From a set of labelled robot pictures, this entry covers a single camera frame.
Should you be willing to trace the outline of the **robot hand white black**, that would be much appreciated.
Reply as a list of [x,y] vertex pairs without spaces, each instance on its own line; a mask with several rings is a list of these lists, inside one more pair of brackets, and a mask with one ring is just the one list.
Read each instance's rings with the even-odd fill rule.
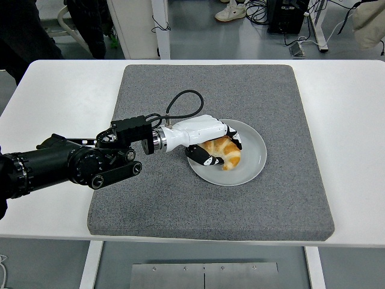
[[172,126],[162,125],[155,135],[161,151],[184,146],[186,156],[202,166],[221,165],[223,170],[232,170],[241,160],[242,143],[237,130],[207,114]]

